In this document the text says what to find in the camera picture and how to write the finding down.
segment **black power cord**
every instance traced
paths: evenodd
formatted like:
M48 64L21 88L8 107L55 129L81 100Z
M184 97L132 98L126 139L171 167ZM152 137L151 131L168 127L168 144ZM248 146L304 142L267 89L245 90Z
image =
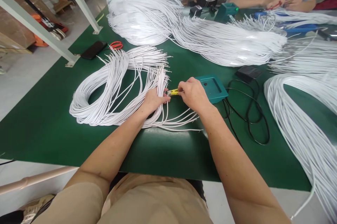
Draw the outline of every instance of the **black power cord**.
M233 111L234 111L234 112L235 112L241 119L243 119L245 122L247 122L247 125L248 125L248 131L249 131L249 134L250 134L250 136L252 137L252 139L253 139L257 144L263 145L263 146L264 146L264 145L267 145L267 144L269 143L269 141L270 141L270 131L269 131L268 122L267 122L267 120L266 120L266 118L265 118L265 115L264 115L264 113L263 113L263 111L262 111L262 108L261 108L259 102L257 101L257 97L258 97L258 95L259 95L259 93L260 93L260 86L259 86L259 83L258 83L255 79L254 79L254 81L255 81L256 84L257 84L257 88L258 88L257 93L255 93L254 89L253 89L249 84L247 84L247 83L244 82L244 81L238 80L238 79L234 79L234 80L230 81L230 82L228 83L228 88L226 88L226 90L227 90L228 93L230 92L230 90L235 90L235 91L238 91L238 92L240 92L240 93L242 93L242 94L244 94L244 95L250 97L251 101L250 101L250 103L249 103L249 106L248 106L248 109L247 109L247 112L246 112L246 115L245 115L245 116L243 116L242 114L240 114L240 113L239 113L239 112L232 106L232 104L229 102L228 98L226 98L226 103L228 104L229 108L232 108L232 110L233 110ZM245 93L245 92L243 92L243 91L241 91L241 90L238 90L238 89L236 89L236 88L232 88L231 85L232 85L233 82L240 82L240 83L243 83L244 85L248 86L248 87L252 90L253 95L250 96L250 95L248 95L247 93ZM229 119L229 116L230 116L230 109L229 109L229 114L228 114L228 113L227 113L227 107L226 107L226 105L225 105L224 100L223 100L223 103L224 103L225 110L226 110L226 116L227 116L226 118ZM258 112L259 112L259 118L258 118L256 121L251 121L250 118L249 118L249 113L250 113L250 111L251 111L251 109L252 109L253 104L255 104L255 106L256 106L256 108L257 108L257 110L258 110ZM262 119L264 119L264 121L265 121L266 128L267 128L267 133L268 133L267 140L266 140L264 143L261 143L261 142L257 141L256 138L254 137L252 131L251 131L251 125L254 125L254 124L259 123ZM232 128L232 130L233 130L233 133L234 133L234 135L235 135L237 141L238 141L239 144L241 145L240 140L239 140L239 138L238 138L237 135L236 135L236 132L235 132L233 126L232 126L232 123L231 123L230 119L229 119L229 122L230 122L231 128Z
M225 101L225 99L223 99L222 102L224 103L224 107L225 107L225 111L226 111L226 116L227 116L227 117L224 118L224 119L228 119L229 124L231 125L232 131L233 131L233 133L234 133L234 136L235 136L236 140L237 140L238 143L240 144L241 148L243 148L243 146L241 145L240 139L239 139L239 137L237 136L237 134L236 134L236 132L235 132L235 130L234 130L234 128L233 128L232 122L231 122L231 118L230 118L231 107L229 106L227 100Z
M4 163L1 163L0 165L5 165L5 164L8 164L8 163L12 163L12 162L15 162L15 160L11 160L11 161L8 161L8 162L4 162Z

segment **bundle of white cables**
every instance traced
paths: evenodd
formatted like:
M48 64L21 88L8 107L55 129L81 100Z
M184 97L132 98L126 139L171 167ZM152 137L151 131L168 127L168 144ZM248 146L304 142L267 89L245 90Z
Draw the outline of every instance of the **bundle of white cables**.
M252 16L244 15L243 20L236 20L230 15L231 23L229 25L243 28L249 31L273 32L281 36L287 36L287 32L275 26L276 20L273 15L260 15L258 19Z
M181 0L107 0L109 25L134 45L158 45L178 22Z
M284 85L312 95L336 115L337 90L321 81L292 74L276 75L264 84L264 93L278 127L312 185L310 197L293 217L316 193L330 222L337 223L337 150L315 122L291 99Z
M85 123L91 126L121 125L141 106L148 90L157 87L158 96L162 97L164 89L167 87L169 78L164 69L167 66L167 56L156 48L137 47L127 53L123 50L113 51L113 54L107 55L107 57L107 61L102 60L105 66L87 77L79 85L73 96L69 113L76 117L80 124ZM128 69L134 70L134 80L125 90L121 91L122 80ZM145 85L141 80L141 71L147 72ZM138 96L121 112L115 112L138 78L140 81ZM90 95L103 84L105 84L103 94L95 102L89 104ZM117 104L116 100L120 97L123 98ZM176 118L167 119L168 103L166 107L166 116L164 115L163 105L161 105L154 115L145 121L143 128L160 127L169 131L199 131L197 129L174 129L196 120L197 114L190 112L181 118L189 111L188 109Z
M286 37L273 32L248 31L196 17L182 17L172 33L180 46L231 67L264 64L287 42Z
M289 40L283 50L272 54L272 73L306 75L337 87L337 43L332 41Z
M274 11L269 11L268 14L275 16L276 21L298 21L287 24L286 28L295 28L305 24L337 25L337 17L322 13L294 12L287 11L284 8L277 8Z

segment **phone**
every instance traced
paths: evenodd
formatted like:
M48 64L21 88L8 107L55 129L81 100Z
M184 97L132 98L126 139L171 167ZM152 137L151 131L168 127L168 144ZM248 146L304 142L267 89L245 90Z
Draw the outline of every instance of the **phone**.
M91 47L84 51L81 55L82 58L92 60L96 55L99 54L105 47L107 43L104 41L96 41Z

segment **white tube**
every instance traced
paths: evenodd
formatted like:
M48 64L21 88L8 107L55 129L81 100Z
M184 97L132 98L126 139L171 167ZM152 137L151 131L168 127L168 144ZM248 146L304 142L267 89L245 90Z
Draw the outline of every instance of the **white tube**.
M65 173L68 173L70 171L77 170L77 169L78 167L66 166L66 167L56 169L56 170L47 171L45 173L41 173L35 176L25 177L21 179L20 181L16 181L16 182L13 182L7 185L0 186L0 195L7 193L7 192L24 189L30 185L37 184L39 182L45 181L53 177L57 177L59 175L62 175L62 174L65 174Z

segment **pallet jack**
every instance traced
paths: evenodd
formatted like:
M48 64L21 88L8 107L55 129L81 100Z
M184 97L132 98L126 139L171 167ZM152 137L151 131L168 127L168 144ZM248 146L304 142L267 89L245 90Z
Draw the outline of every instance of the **pallet jack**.
M54 23L50 21L30 0L24 0L37 14L33 14L32 17L36 19L44 28L57 40L62 40L63 38L66 38L65 32L67 32L69 29L59 23ZM35 34L35 38L37 39L37 42L35 45L37 46L48 46L44 41L41 40L38 36Z

